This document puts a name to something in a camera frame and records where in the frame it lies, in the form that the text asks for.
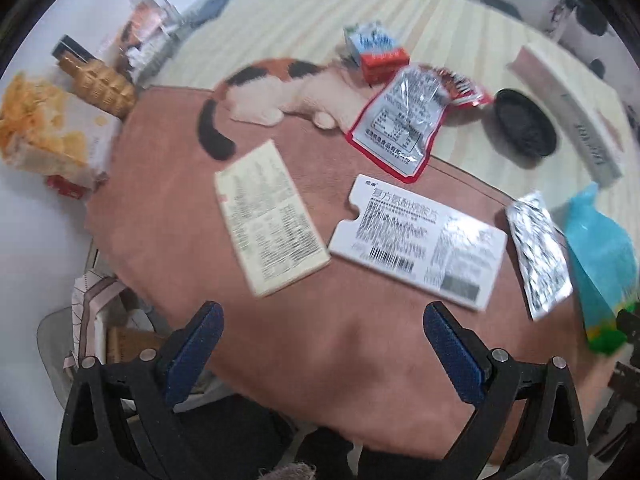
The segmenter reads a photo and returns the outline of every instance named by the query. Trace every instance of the cream-colored card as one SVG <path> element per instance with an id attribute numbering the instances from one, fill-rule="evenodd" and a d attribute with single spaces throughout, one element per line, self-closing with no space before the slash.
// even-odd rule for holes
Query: cream-colored card
<path id="1" fill-rule="evenodd" d="M 329 263 L 330 256 L 272 140 L 215 175 L 236 254 L 256 296 Z"/>

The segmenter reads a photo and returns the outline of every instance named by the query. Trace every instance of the teal plastic bag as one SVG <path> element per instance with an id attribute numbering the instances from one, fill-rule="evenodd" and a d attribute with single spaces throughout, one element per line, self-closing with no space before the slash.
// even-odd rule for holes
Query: teal plastic bag
<path id="1" fill-rule="evenodd" d="M 564 236 L 589 346 L 611 355 L 626 342 L 616 316 L 635 309 L 629 298 L 638 290 L 638 264 L 626 231 L 594 207 L 597 193 L 591 184 L 570 200 Z"/>

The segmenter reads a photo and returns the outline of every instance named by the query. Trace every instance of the pink cloth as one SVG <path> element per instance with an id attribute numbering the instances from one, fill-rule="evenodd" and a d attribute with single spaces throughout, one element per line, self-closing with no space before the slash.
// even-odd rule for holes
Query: pink cloth
<path id="1" fill-rule="evenodd" d="M 198 143 L 198 114 L 216 97 L 216 127 L 238 152 L 219 162 Z M 442 457 L 472 412 L 463 404 L 422 332 L 437 299 L 333 257 L 311 276 L 266 298 L 246 284 L 223 222 L 213 175 L 273 138 L 326 243 L 352 218 L 348 194 L 363 173 L 452 206 L 509 232 L 510 199 L 432 158 L 418 182 L 400 184 L 334 130 L 286 116 L 273 128 L 229 118 L 224 91 L 152 88 L 136 105 L 117 146 L 111 179 L 89 202 L 87 226 L 121 280 L 178 328 L 205 300 L 222 304 L 225 331 L 210 368 L 238 392 L 270 408 L 329 426 L 392 452 Z M 573 297 L 533 323 L 513 241 L 492 300 L 479 314 L 448 303 L 489 348 L 543 363 L 563 356 L 583 415 L 609 379 L 614 359 L 587 348 Z M 496 458 L 515 430 L 508 424 Z"/>

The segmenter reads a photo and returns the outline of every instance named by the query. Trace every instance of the silver foil pill pack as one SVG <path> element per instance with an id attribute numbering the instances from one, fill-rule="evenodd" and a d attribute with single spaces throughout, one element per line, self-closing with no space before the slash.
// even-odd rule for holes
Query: silver foil pill pack
<path id="1" fill-rule="evenodd" d="M 534 321 L 546 316 L 573 291 L 569 270 L 539 191 L 506 208 L 524 290 Z"/>

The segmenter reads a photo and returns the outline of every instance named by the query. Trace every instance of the black round lid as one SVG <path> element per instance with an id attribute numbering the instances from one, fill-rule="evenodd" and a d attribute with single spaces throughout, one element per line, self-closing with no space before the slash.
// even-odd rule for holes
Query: black round lid
<path id="1" fill-rule="evenodd" d="M 558 135 L 553 124 L 526 95 L 517 90 L 500 90 L 494 106 L 500 129 L 520 153 L 541 158 L 556 150 Z"/>

